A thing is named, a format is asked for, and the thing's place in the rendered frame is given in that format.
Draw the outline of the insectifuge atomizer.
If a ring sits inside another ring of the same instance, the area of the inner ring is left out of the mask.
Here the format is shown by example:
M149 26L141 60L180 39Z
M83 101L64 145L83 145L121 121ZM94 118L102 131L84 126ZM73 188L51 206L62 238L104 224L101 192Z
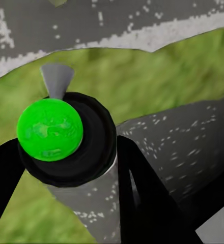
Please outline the insectifuge atomizer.
M18 150L30 175L57 188L84 185L109 171L118 134L111 114L96 98L67 92L75 75L66 64L40 71L49 94L27 107L17 125Z

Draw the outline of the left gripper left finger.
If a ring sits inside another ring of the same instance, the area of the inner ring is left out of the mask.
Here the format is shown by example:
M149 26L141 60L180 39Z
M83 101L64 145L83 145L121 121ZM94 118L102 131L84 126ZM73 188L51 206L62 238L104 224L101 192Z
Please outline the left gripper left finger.
M17 142L18 138L0 146L0 218L26 169Z

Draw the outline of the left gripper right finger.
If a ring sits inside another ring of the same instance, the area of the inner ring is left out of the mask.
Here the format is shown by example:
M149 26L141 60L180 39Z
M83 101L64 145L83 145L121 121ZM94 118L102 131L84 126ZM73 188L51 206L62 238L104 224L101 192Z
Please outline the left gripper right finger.
M203 244L137 144L118 135L121 244ZM137 223L129 169L149 226Z

